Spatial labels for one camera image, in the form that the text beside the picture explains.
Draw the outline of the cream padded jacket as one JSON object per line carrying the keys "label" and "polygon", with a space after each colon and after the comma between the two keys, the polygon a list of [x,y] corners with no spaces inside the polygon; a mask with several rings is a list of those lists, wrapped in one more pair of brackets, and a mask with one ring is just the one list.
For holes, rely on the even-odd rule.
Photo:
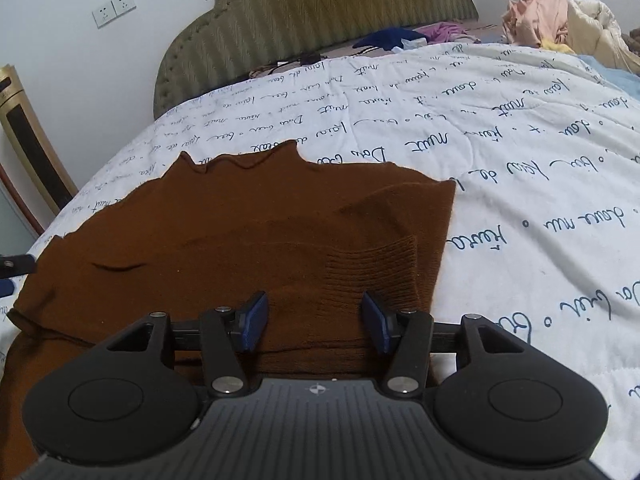
{"label": "cream padded jacket", "polygon": [[607,68],[639,73],[639,55],[628,48],[614,13],[600,0],[568,0],[566,44]]}

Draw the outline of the brown knit sweater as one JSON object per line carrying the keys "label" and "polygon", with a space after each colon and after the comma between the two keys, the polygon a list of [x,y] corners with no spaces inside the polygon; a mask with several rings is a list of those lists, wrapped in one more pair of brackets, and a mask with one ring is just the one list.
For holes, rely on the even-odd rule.
{"label": "brown knit sweater", "polygon": [[306,162],[291,141],[204,165],[179,155],[52,238],[26,278],[8,313],[18,335],[1,381],[2,477],[36,458],[22,423],[28,390],[153,311],[193,320],[262,290],[262,374],[366,374],[360,300],[428,309],[455,190],[390,162]]}

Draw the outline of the frosted glass wardrobe door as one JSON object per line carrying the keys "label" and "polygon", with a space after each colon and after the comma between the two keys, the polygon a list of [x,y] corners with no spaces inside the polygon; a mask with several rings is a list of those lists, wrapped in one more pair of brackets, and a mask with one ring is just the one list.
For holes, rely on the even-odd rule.
{"label": "frosted glass wardrobe door", "polygon": [[39,256],[46,226],[1,165],[1,255]]}

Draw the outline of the white script-print bed quilt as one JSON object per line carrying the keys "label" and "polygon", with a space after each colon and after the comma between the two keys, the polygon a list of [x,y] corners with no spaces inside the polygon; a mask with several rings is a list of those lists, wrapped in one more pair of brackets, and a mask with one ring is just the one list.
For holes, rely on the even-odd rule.
{"label": "white script-print bed quilt", "polygon": [[639,103],[574,56],[440,44],[203,94],[115,155],[40,255],[181,154],[290,141],[454,184],[428,309],[384,304],[381,353],[359,304],[368,370],[343,377],[262,374],[262,337],[234,342],[250,298],[150,312],[28,390],[36,458],[11,479],[638,477]]}

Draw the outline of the pink clothes pile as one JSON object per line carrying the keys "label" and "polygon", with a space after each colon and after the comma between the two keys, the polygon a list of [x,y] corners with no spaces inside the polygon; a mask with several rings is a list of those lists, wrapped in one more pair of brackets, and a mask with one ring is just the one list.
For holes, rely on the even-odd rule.
{"label": "pink clothes pile", "polygon": [[517,46],[564,44],[567,17],[568,0],[510,0],[502,16],[503,33]]}

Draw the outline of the white wall socket pair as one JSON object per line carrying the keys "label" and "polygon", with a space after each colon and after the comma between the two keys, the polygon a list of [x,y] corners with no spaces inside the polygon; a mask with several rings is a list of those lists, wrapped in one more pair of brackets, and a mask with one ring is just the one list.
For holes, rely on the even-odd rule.
{"label": "white wall socket pair", "polygon": [[110,0],[95,8],[92,11],[92,17],[96,27],[102,28],[116,20],[116,18],[120,18],[136,9],[137,5],[134,0]]}

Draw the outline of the olive upholstered headboard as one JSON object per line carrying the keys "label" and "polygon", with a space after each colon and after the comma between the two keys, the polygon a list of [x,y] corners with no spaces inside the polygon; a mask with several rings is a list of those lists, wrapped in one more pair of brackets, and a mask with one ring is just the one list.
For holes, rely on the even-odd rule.
{"label": "olive upholstered headboard", "polygon": [[473,0],[215,0],[165,52],[153,116],[235,84],[260,66],[380,29],[477,18]]}

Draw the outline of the gold tower fan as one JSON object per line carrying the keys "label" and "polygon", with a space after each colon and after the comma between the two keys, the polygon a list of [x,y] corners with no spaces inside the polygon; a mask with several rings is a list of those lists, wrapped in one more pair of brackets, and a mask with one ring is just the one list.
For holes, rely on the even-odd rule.
{"label": "gold tower fan", "polygon": [[1,67],[1,125],[36,189],[58,214],[77,194],[13,65]]}

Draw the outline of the navy blue garment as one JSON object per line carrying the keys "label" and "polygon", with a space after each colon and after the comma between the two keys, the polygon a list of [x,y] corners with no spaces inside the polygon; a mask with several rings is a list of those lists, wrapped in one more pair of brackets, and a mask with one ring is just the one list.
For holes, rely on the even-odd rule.
{"label": "navy blue garment", "polygon": [[413,41],[418,39],[426,39],[426,37],[412,29],[390,27],[372,32],[372,34],[356,41],[352,47],[354,49],[376,47],[391,51],[393,48],[401,48],[404,40]]}

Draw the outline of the purple garment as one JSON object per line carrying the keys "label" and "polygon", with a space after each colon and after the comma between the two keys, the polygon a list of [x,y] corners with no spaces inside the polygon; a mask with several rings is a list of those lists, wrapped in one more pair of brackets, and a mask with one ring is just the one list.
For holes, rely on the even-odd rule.
{"label": "purple garment", "polygon": [[455,22],[438,22],[423,25],[414,29],[423,35],[428,44],[446,44],[447,42],[465,42],[480,44],[482,40],[468,32],[461,24]]}

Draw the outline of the light blue blanket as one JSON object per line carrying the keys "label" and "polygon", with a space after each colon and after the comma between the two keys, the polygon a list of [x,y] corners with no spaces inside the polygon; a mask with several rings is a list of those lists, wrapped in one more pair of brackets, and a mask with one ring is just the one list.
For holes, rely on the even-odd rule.
{"label": "light blue blanket", "polygon": [[591,55],[580,54],[578,58],[598,72],[610,84],[621,88],[636,100],[640,99],[640,78],[638,75],[628,72],[628,70],[605,67]]}

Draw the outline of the olive brown jacket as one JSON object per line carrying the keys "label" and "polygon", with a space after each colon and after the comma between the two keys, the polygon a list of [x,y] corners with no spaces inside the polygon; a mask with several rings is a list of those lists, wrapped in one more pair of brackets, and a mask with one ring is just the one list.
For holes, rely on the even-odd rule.
{"label": "olive brown jacket", "polygon": [[640,28],[637,27],[628,34],[623,34],[623,40],[628,49],[635,55],[640,55]]}

